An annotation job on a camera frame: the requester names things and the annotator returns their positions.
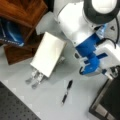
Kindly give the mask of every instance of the white table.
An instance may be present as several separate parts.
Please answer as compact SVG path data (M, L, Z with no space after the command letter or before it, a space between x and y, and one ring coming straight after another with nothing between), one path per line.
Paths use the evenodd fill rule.
M36 90L25 83L31 74L29 63L32 59L9 66L3 47L0 48L0 80L42 120L90 119L89 107L106 81L103 75L90 78L80 76L79 62L73 56L74 48L67 42L64 50L65 63L58 66L50 79L45 80ZM71 79L73 86L64 106L61 106Z

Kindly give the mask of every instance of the black pen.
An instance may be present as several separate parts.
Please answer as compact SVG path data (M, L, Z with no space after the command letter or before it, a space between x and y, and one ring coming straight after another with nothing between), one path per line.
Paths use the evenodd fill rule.
M73 83L73 80L70 80L69 83L68 83L67 92L65 93L65 95L63 97L62 105L65 103L65 100L66 100L66 98L68 96L68 92L69 92L70 88L72 87L72 83Z

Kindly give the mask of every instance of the white box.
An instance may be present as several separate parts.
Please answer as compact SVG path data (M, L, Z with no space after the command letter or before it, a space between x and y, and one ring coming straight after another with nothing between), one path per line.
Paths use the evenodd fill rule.
M46 77L50 77L65 45L65 41L45 32L37 52L30 63L31 66L36 68Z

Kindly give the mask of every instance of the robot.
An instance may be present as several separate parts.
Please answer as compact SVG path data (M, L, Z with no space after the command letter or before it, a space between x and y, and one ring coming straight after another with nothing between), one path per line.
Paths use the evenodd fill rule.
M65 36L71 40L80 62L81 75L104 74L109 79L117 76L120 65L119 13L120 0L84 0L68 3L57 16ZM116 19L117 40L105 38L107 23Z

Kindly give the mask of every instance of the wooden shelf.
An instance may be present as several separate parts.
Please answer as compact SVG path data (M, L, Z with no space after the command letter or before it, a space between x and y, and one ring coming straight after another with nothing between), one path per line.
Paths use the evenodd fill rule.
M23 47L13 44L4 47L9 65L33 57L42 39L35 27L46 11L43 0L0 0L0 16L18 24L25 42Z
M0 16L30 28L36 26L46 9L43 0L0 0Z

